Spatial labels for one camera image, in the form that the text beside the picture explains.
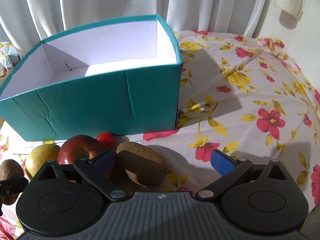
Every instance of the white wall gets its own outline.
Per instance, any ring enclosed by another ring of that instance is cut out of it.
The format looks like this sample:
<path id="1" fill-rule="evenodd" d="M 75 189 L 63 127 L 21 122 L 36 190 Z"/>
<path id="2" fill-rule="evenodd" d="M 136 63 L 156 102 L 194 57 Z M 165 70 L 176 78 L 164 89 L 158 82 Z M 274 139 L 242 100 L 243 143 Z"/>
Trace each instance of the white wall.
<path id="1" fill-rule="evenodd" d="M 320 0 L 306 0 L 300 21 L 273 2 L 266 3 L 254 36 L 281 39 L 308 80 L 320 89 Z"/>

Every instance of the tomato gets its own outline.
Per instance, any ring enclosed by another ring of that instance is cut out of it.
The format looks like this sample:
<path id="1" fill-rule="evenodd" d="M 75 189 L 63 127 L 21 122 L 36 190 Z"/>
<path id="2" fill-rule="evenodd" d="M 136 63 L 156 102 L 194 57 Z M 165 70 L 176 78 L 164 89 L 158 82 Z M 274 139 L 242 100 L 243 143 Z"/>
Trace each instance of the tomato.
<path id="1" fill-rule="evenodd" d="M 115 145 L 116 138 L 108 132 L 99 133 L 96 139 L 106 148 L 112 148 Z"/>

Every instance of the curtain fold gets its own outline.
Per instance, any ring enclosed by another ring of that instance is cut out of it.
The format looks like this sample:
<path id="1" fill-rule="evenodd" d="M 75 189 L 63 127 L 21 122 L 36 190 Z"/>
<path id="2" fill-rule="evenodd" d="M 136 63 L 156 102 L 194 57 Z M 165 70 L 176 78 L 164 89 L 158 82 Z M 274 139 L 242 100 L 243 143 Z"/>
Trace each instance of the curtain fold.
<path id="1" fill-rule="evenodd" d="M 252 36 L 265 0 L 0 0 L 0 41 L 22 54 L 56 32 L 107 18 L 160 14 L 175 31 Z"/>

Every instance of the box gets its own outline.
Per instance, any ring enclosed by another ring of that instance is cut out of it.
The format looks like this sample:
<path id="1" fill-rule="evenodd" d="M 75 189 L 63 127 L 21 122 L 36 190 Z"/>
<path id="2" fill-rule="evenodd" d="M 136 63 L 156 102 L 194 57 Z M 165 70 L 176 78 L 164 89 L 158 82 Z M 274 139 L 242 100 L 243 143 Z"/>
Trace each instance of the box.
<path id="1" fill-rule="evenodd" d="M 159 15 L 78 26 L 16 65 L 0 88 L 0 115 L 26 141 L 172 130 L 181 66 Z"/>

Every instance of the brown kiwi fruit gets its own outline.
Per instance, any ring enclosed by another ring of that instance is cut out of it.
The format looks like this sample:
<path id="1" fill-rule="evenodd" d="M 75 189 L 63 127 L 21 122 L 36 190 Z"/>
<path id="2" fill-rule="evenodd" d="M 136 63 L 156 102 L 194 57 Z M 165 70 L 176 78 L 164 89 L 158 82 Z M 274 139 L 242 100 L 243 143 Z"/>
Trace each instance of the brown kiwi fruit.
<path id="1" fill-rule="evenodd" d="M 5 160 L 0 165 L 0 180 L 20 178 L 24 176 L 23 169 L 20 164 L 14 160 Z M 17 200 L 19 194 L 4 198 L 5 205 L 12 205 Z"/>
<path id="2" fill-rule="evenodd" d="M 163 182 L 168 166 L 154 150 L 134 142 L 123 142 L 117 147 L 115 166 L 135 183 L 157 187 Z"/>

